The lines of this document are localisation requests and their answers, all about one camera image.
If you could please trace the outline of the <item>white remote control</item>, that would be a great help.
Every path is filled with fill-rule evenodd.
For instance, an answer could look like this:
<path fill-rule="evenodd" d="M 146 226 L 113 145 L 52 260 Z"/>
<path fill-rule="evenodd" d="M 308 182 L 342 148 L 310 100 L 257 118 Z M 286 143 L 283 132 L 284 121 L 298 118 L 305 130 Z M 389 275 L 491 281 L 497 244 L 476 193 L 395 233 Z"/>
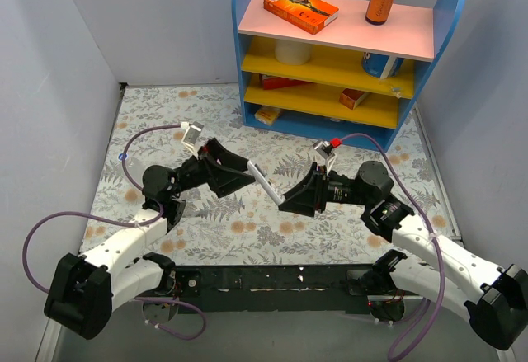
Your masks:
<path fill-rule="evenodd" d="M 248 160 L 247 164 L 247 169 L 251 172 L 255 181 L 261 185 L 262 189 L 271 197 L 273 202 L 277 206 L 280 206 L 285 201 L 284 196 L 275 188 L 268 176 L 256 163 Z"/>

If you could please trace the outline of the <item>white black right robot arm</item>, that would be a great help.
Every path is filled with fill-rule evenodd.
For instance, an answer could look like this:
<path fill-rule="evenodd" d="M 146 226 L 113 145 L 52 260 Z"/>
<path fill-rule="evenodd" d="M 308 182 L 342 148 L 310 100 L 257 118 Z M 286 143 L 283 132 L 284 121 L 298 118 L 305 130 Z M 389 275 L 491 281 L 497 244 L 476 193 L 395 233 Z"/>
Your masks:
<path fill-rule="evenodd" d="M 443 305 L 482 340 L 508 350 L 527 327 L 526 271 L 515 264 L 503 268 L 430 233 L 425 219 L 392 194 L 393 185 L 381 162 L 364 162 L 352 178 L 314 163 L 300 183 L 275 200 L 281 211 L 305 216 L 324 211 L 329 203 L 364 207 L 361 221 L 373 234 L 426 263 L 422 269 L 403 263 L 377 269 L 373 282 L 378 291 L 441 295 Z"/>

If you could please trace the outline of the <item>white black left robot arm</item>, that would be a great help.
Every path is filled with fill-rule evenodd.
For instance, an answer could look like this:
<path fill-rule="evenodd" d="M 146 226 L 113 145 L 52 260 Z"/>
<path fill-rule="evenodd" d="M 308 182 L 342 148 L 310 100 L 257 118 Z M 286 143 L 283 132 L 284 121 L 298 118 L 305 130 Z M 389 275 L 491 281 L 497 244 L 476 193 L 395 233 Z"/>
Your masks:
<path fill-rule="evenodd" d="M 250 160 L 210 139 L 177 168 L 152 165 L 142 178 L 145 202 L 121 230 L 79 256 L 58 263 L 45 303 L 45 315 L 91 340 L 122 304 L 146 294 L 161 303 L 175 299 L 184 285 L 168 257 L 146 252 L 182 218 L 184 191 L 207 185 L 217 197 L 255 181 Z"/>

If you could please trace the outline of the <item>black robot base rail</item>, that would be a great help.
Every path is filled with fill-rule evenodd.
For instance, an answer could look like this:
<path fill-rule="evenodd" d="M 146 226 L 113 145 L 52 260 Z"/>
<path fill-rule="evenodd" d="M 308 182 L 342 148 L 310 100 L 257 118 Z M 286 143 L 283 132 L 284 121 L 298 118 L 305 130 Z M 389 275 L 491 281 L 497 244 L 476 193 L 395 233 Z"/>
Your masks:
<path fill-rule="evenodd" d="M 412 294 L 373 271 L 372 264 L 178 266 L 167 296 L 205 313 L 367 314 L 377 303 L 400 306 Z"/>

